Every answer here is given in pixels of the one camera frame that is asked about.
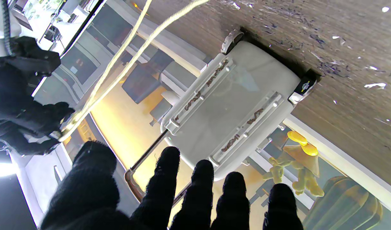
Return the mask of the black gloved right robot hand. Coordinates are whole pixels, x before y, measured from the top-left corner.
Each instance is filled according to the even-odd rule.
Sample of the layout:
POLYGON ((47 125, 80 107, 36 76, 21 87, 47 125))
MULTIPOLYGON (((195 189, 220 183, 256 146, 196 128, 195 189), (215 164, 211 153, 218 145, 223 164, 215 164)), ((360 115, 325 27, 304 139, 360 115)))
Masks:
POLYGON ((0 67, 0 141, 25 156, 45 155, 59 143, 56 139, 42 143, 28 142, 24 136, 47 136, 60 131, 74 109, 66 102, 42 105, 27 92, 27 79, 11 65, 0 67))

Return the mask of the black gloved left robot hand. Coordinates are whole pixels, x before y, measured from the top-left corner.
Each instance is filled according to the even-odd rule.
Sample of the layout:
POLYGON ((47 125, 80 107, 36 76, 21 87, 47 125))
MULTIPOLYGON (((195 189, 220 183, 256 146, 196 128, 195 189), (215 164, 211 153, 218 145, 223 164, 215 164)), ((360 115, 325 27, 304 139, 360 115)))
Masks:
POLYGON ((118 185, 113 175, 117 158, 98 141, 88 141, 79 150, 70 172, 58 186, 41 230, 248 230, 250 203, 246 183, 239 172, 229 173, 211 220, 213 206, 212 163, 201 160, 191 176, 181 209, 169 222, 175 198, 180 151, 166 147, 142 202, 128 216, 118 209, 118 185))

